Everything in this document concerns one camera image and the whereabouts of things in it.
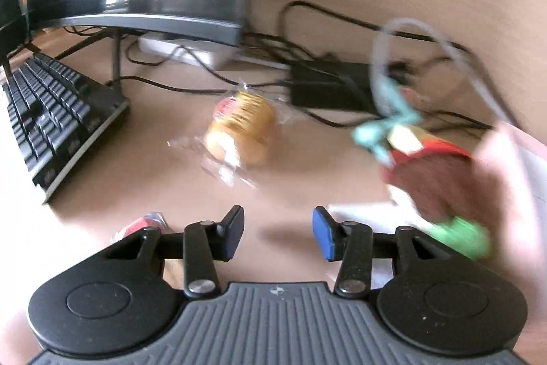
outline black keyboard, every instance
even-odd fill
[[[43,53],[26,60],[2,87],[21,155],[44,201],[129,107],[122,94]]]

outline green toy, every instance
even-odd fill
[[[433,224],[427,233],[466,257],[477,260],[490,253],[488,230],[477,224],[455,217],[450,223]]]

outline wooden desk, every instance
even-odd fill
[[[75,39],[59,30],[40,37],[37,44],[55,55]],[[110,77],[109,45],[109,40],[94,44],[66,63],[104,82]],[[122,72],[185,87],[221,86],[200,68],[178,63],[146,68],[124,61]],[[226,74],[253,82],[280,73]],[[201,171],[198,157],[167,145],[179,135],[202,133],[218,98],[163,91],[134,81],[124,82],[124,92],[132,100],[127,123],[47,206],[28,198],[24,163],[13,136],[5,131],[6,126],[0,127],[0,146],[5,148],[0,157],[3,365],[24,365],[39,352],[26,321],[33,291],[105,247],[111,234],[149,211],[161,211],[170,225],[182,230],[196,220],[220,220],[232,205],[242,205],[243,239],[234,260],[218,265],[224,283],[325,281],[332,267],[322,259],[313,238],[313,208],[379,201],[387,196],[376,162],[353,144],[349,131],[302,116],[283,128],[271,162],[255,175],[259,190],[243,184],[229,188]],[[543,363],[540,355],[533,356],[540,334],[522,339],[522,353],[537,364]]]

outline gray ridged plate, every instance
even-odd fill
[[[32,365],[523,365],[510,351],[444,359],[389,333],[362,301],[333,296],[325,283],[232,283],[213,300],[187,305],[149,346],[113,359],[43,352]]]

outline power strip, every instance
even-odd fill
[[[177,46],[183,45],[192,50],[198,58],[214,70],[221,69],[226,63],[235,59],[237,47],[209,41],[192,41],[190,39],[169,39],[165,33],[149,32],[138,38],[139,49],[144,53],[156,54],[164,58],[191,65],[200,65],[186,50]]]

